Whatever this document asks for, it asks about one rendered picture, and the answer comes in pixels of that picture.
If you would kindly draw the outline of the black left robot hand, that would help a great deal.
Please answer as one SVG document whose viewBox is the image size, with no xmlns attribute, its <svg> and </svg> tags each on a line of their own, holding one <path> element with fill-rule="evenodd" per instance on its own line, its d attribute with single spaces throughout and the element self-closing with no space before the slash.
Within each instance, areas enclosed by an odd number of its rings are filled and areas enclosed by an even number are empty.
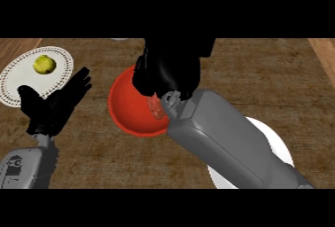
<svg viewBox="0 0 335 227">
<path fill-rule="evenodd" d="M 28 86 L 17 87 L 20 111 L 29 117 L 26 132 L 54 137 L 67 122 L 75 106 L 91 88 L 88 69 L 82 67 L 64 86 L 42 99 Z"/>
</svg>

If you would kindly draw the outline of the plain white plate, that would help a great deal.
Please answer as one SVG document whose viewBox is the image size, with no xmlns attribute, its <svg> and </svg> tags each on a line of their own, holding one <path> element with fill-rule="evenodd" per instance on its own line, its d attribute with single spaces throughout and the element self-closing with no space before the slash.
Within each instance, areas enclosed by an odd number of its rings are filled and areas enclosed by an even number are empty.
<svg viewBox="0 0 335 227">
<path fill-rule="evenodd" d="M 274 153 L 274 155 L 284 163 L 293 165 L 295 163 L 293 163 L 290 152 L 274 130 L 256 119 L 247 117 L 247 120 L 258 128 L 261 133 L 264 134 L 271 147 L 271 152 Z M 236 189 L 231 183 L 224 179 L 224 177 L 215 172 L 215 170 L 211 167 L 208 167 L 208 173 L 213 182 L 213 187 L 216 189 Z"/>
</svg>

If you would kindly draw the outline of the brown woven placemat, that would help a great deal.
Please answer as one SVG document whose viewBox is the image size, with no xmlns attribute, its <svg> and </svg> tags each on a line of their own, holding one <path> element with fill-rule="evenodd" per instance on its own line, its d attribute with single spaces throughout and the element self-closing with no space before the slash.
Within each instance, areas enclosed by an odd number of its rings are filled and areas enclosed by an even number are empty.
<svg viewBox="0 0 335 227">
<path fill-rule="evenodd" d="M 202 87 L 277 132 L 295 167 L 335 188 L 335 88 L 306 39 L 219 39 L 202 60 Z M 109 86 L 143 52 L 140 39 L 0 39 L 0 72 L 41 46 L 64 48 L 92 88 L 56 138 L 53 188 L 209 188 L 205 164 L 166 136 L 134 137 L 109 117 Z"/>
</svg>

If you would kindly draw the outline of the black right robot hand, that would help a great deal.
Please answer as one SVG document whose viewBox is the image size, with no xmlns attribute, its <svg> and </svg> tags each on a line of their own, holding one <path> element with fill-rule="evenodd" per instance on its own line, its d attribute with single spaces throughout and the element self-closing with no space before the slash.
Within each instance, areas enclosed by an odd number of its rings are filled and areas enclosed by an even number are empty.
<svg viewBox="0 0 335 227">
<path fill-rule="evenodd" d="M 135 61 L 132 86 L 143 96 L 157 98 L 180 92 L 187 100 L 200 83 L 200 58 L 208 58 L 213 37 L 144 38 L 144 52 Z"/>
</svg>

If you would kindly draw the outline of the yellow-green lemon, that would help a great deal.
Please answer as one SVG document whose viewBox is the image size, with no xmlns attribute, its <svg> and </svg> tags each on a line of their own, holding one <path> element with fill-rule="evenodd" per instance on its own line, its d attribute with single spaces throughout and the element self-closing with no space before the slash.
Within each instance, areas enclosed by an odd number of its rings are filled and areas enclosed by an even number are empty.
<svg viewBox="0 0 335 227">
<path fill-rule="evenodd" d="M 56 68 L 56 61 L 47 55 L 39 55 L 33 60 L 32 68 L 38 74 L 50 74 Z"/>
</svg>

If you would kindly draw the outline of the reddish sweet potato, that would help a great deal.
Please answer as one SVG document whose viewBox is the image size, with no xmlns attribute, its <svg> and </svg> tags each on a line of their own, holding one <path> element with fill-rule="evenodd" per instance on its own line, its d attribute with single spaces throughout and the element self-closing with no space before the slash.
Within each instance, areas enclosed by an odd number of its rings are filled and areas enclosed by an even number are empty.
<svg viewBox="0 0 335 227">
<path fill-rule="evenodd" d="M 151 97 L 146 98 L 146 101 L 147 101 L 149 110 L 154 119 L 160 120 L 166 115 L 163 108 L 160 106 L 160 99 L 156 97 L 156 95 L 153 95 Z"/>
</svg>

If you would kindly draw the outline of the red bowl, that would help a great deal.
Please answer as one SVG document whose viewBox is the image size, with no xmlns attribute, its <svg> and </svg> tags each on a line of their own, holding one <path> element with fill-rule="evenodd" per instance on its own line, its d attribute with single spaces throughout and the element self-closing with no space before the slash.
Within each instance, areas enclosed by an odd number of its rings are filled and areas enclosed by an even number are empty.
<svg viewBox="0 0 335 227">
<path fill-rule="evenodd" d="M 132 86 L 132 70 L 134 67 L 128 67 L 120 72 L 109 87 L 109 116 L 122 132 L 135 137 L 154 137 L 166 132 L 168 117 L 154 119 L 146 96 Z"/>
</svg>

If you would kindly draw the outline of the white plate with dotted rim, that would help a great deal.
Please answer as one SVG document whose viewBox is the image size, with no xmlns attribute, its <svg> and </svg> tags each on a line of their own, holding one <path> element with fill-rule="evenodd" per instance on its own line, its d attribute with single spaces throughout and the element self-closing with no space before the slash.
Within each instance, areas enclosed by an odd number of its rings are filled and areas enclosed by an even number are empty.
<svg viewBox="0 0 335 227">
<path fill-rule="evenodd" d="M 38 74 L 33 70 L 33 61 L 45 55 L 54 60 L 56 68 L 48 74 Z M 73 59 L 69 52 L 54 46 L 39 47 L 25 52 L 7 64 L 0 73 L 0 102 L 10 107 L 20 107 L 17 87 L 28 85 L 47 98 L 69 81 L 73 71 Z"/>
</svg>

